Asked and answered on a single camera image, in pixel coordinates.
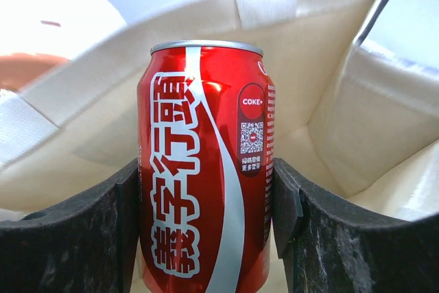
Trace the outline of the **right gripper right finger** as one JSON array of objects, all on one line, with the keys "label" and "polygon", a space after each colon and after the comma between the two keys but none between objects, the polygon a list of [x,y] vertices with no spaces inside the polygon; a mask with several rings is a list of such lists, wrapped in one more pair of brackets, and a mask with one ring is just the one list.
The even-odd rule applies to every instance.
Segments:
[{"label": "right gripper right finger", "polygon": [[290,292],[437,292],[438,216],[359,207],[274,160],[273,228]]}]

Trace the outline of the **beige canvas tote bag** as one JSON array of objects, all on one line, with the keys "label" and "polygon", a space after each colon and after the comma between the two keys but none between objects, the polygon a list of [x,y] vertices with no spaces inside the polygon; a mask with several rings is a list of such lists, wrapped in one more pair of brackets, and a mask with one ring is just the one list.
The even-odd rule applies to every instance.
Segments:
[{"label": "beige canvas tote bag", "polygon": [[[260,49],[274,84],[274,160],[369,211],[438,216],[438,54],[417,0],[188,0],[126,25],[107,0],[1,0],[1,222],[138,163],[137,86],[153,47]],[[139,237],[131,287],[143,281]]]}]

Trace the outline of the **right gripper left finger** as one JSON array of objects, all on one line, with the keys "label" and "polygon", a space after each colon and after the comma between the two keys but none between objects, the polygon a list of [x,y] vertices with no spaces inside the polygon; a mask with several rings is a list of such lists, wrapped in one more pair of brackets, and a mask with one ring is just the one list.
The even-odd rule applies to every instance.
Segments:
[{"label": "right gripper left finger", "polygon": [[138,163],[19,221],[1,222],[2,292],[129,292],[139,237]]}]

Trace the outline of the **red cola can three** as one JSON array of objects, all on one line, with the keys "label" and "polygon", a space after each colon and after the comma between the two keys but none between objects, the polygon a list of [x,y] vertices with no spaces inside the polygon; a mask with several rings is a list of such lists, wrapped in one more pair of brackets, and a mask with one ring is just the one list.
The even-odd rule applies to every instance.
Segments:
[{"label": "red cola can three", "polygon": [[260,49],[157,45],[137,86],[151,292],[256,292],[270,269],[275,88]]}]

